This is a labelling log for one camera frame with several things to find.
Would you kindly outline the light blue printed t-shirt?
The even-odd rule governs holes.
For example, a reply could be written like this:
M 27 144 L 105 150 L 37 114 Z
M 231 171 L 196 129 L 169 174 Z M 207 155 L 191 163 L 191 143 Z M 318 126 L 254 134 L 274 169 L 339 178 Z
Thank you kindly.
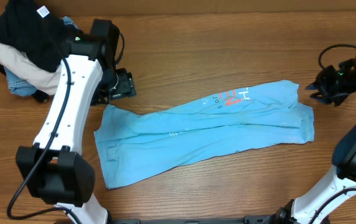
M 108 189 L 177 166 L 277 144 L 314 140 L 312 108 L 289 80 L 216 93 L 138 115 L 109 105 L 95 142 Z

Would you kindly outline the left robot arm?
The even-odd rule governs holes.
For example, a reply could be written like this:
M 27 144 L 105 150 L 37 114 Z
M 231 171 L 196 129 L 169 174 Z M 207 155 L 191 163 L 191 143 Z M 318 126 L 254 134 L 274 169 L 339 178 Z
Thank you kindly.
M 16 153 L 21 188 L 73 223 L 111 223 L 93 193 L 95 171 L 82 156 L 82 139 L 90 106 L 136 94 L 132 74 L 118 67 L 124 36 L 110 20 L 95 19 L 89 34 L 72 31 L 58 50 L 61 75 L 45 123 Z

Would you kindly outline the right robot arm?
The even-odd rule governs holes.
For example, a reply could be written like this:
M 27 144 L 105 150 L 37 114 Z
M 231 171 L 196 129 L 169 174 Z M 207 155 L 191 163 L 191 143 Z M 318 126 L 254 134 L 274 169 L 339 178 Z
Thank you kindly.
M 340 62 L 338 68 L 322 67 L 313 83 L 311 98 L 325 105 L 341 103 L 356 92 L 356 56 Z M 313 188 L 290 200 L 270 216 L 244 217 L 244 223 L 294 224 L 329 223 L 329 214 L 356 195 L 356 125 L 339 141 L 332 155 L 332 167 Z

